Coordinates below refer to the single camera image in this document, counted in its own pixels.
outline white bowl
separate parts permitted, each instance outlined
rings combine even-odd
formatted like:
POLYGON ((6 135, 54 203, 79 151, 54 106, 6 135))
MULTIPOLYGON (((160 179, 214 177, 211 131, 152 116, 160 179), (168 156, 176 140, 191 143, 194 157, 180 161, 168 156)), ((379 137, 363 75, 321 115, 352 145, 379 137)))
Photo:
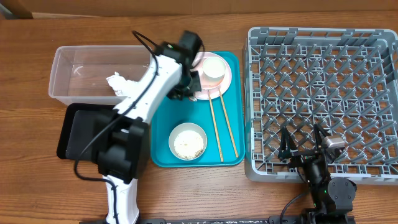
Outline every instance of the white bowl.
POLYGON ((203 62, 203 73, 206 81, 218 85, 223 81, 226 65, 219 57, 208 57, 203 62))
POLYGON ((206 136, 206 133, 205 133, 205 131, 204 131, 199 125, 197 125, 197 124, 193 124, 193 123, 182 123, 182 124, 178 125, 177 127, 175 127, 175 128, 173 129, 173 131, 170 133, 170 137, 169 137, 169 147, 170 147, 170 150, 172 151, 172 153, 173 153, 173 155, 174 155, 175 157, 177 157, 177 158, 179 158, 179 159, 181 159, 181 160, 184 160, 184 161, 191 161, 191 160, 194 160, 194 159, 199 158, 199 157, 204 153, 204 151, 205 151, 205 149, 206 149, 206 146, 207 146, 207 136, 206 136), (188 131, 188 130, 191 130, 191 131, 194 131, 194 132, 198 133, 198 134, 201 136, 202 140, 203 140, 203 149, 202 149, 201 153, 199 153, 199 154, 198 154, 195 158, 193 158, 193 159, 186 159, 186 158, 180 157, 180 156, 175 152, 175 148, 174 148, 174 141, 175 141, 175 139, 177 138, 178 134, 180 134, 180 133, 183 132, 183 131, 188 131))

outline teal tray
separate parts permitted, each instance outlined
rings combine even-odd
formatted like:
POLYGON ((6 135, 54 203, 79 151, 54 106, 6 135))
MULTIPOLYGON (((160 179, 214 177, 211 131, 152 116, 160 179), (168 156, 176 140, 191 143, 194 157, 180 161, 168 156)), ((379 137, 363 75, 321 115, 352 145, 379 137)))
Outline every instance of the teal tray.
POLYGON ((152 118, 151 126, 150 156, 155 164, 160 167, 233 166, 243 160, 245 150, 239 60, 231 52, 214 53, 222 56, 228 62, 232 71, 232 82, 224 93, 223 99, 239 157, 236 158, 234 153, 220 98, 214 99, 212 102, 224 162, 220 161, 218 153, 209 101, 192 102, 188 99, 179 101, 165 98, 152 118), (169 148, 169 135, 173 128, 185 122, 199 125, 207 135, 208 142, 205 152, 193 161, 183 161, 176 158, 169 148))

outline white tissue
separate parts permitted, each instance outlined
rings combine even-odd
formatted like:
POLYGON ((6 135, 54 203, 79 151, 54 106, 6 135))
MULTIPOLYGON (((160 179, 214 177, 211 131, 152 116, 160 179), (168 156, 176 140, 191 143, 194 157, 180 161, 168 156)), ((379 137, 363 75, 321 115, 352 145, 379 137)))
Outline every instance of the white tissue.
POLYGON ((106 78, 108 85, 112 87, 116 96, 129 96, 137 88, 138 82, 126 80, 124 77, 120 76, 118 72, 114 75, 106 78))

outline wood grain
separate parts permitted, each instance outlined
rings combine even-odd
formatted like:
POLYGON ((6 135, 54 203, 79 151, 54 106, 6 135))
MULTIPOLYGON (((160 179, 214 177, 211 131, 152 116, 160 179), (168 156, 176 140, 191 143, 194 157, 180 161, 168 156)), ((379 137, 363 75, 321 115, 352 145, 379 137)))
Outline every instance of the wood grain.
MULTIPOLYGON (((78 180, 72 161, 55 155, 66 106, 48 96, 56 49, 63 45, 137 45, 136 29, 156 42, 175 42, 184 29, 207 50, 229 50, 242 62, 254 26, 398 30, 398 12, 313 12, 224 16, 112 17, 0 21, 0 223, 78 223, 107 213, 104 184, 78 180)), ((301 184, 251 182, 234 167, 163 169, 153 163, 139 180, 144 218, 253 218, 278 215, 301 184)), ((99 176, 82 162, 81 171, 99 176)), ((357 223, 396 223, 396 187, 360 185, 357 223)), ((287 214, 311 206, 310 197, 287 214)))

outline bowl of rice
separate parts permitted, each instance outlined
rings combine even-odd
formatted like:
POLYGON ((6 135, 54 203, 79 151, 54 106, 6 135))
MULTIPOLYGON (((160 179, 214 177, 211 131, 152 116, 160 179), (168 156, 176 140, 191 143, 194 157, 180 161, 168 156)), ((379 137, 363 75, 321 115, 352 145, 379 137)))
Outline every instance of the bowl of rice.
POLYGON ((170 150, 181 160, 191 161, 199 158, 204 153, 206 145, 206 133, 197 124, 182 123, 170 133, 170 150))

